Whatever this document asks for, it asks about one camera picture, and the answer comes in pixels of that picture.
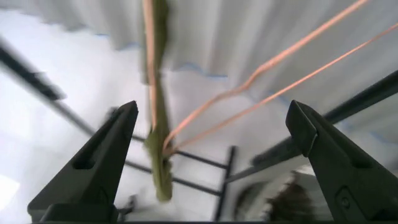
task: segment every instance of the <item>gray curtain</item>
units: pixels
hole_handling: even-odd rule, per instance
[[[170,0],[167,69],[195,69],[244,82],[262,63],[352,4],[353,0]],[[65,30],[88,27],[108,35],[115,49],[142,45],[141,0],[0,0],[58,23]],[[262,75],[244,93],[253,103],[304,77],[398,22],[398,1],[373,0]],[[357,51],[280,99],[296,99],[326,113],[398,69],[398,31]],[[381,141],[398,143],[398,96],[345,121]]]

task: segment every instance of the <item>white surface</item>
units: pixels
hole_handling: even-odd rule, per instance
[[[105,37],[89,30],[65,32],[56,25],[40,23],[38,18],[15,11],[0,11],[0,33],[19,54],[56,84],[67,96],[63,103],[98,128],[111,106],[136,100],[139,107],[134,134],[145,136],[149,130],[147,90],[141,84],[138,49],[114,51]],[[47,107],[37,96],[0,67],[0,175],[19,183],[19,189],[0,211],[1,223],[27,223],[26,206],[40,189],[64,166],[89,138],[74,125]],[[184,68],[168,71],[163,80],[173,126],[196,107],[227,89],[226,78],[208,78]],[[247,95],[214,105],[180,135],[184,140],[212,124],[253,104]],[[267,106],[237,120],[184,151],[224,162],[231,145],[239,147],[234,171],[249,165],[253,155],[274,145],[288,135],[284,124],[287,105],[274,100]],[[383,144],[368,133],[355,132],[361,147],[384,164],[396,161],[397,146]],[[142,144],[132,142],[127,159],[149,165]],[[222,171],[199,162],[175,156],[173,173],[177,177],[217,189]],[[244,185],[305,164],[298,157],[277,167],[230,185],[224,219],[228,219],[234,196]],[[138,211],[133,220],[211,220],[216,197],[174,184],[170,203],[159,205],[155,199],[152,177],[125,167],[115,204],[123,206],[128,196],[139,194]]]

